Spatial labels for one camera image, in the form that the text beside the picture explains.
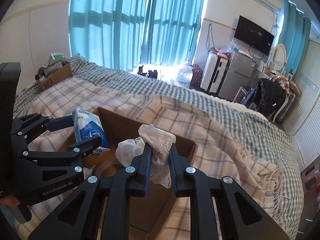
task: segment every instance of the louvered closet door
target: louvered closet door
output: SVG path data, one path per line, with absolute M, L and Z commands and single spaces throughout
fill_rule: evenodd
M 306 58 L 296 80 L 302 95 L 285 120 L 294 136 L 303 166 L 309 165 L 320 152 L 320 44 L 309 42 Z

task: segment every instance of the black flat screen tv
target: black flat screen tv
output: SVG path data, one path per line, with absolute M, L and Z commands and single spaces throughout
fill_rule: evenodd
M 275 37 L 259 25 L 240 16 L 235 38 L 268 55 Z

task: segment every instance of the white suitcase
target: white suitcase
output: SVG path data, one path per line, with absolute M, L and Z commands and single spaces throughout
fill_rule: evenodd
M 200 88 L 210 93 L 216 93 L 221 83 L 228 60 L 218 57 L 214 53 L 208 55 L 204 67 Z

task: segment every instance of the teal curtain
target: teal curtain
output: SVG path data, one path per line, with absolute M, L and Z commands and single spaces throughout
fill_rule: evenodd
M 204 0 L 148 0 L 141 63 L 178 65 L 192 60 Z
M 298 11 L 289 0 L 284 0 L 284 23 L 279 43 L 282 43 L 287 51 L 286 76 L 288 76 L 290 69 L 293 70 L 294 78 L 296 73 L 299 72 L 307 53 L 310 29 L 310 19 Z
M 71 0 L 71 54 L 98 65 L 131 70 L 140 61 L 146 0 Z

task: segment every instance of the green gingham sheet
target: green gingham sheet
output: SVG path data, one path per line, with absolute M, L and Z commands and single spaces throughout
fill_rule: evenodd
M 131 94 L 165 95 L 200 108 L 222 123 L 251 154 L 281 166 L 284 175 L 284 195 L 281 200 L 284 215 L 279 225 L 290 239 L 295 239 L 303 208 L 303 190 L 299 165 L 289 134 L 253 114 L 241 113 L 189 89 L 142 78 L 121 70 L 106 69 L 87 62 L 79 55 L 68 61 L 74 78 L 96 86 Z M 40 93 L 35 82 L 23 89 L 16 97 L 14 117 L 25 115 L 31 102 Z

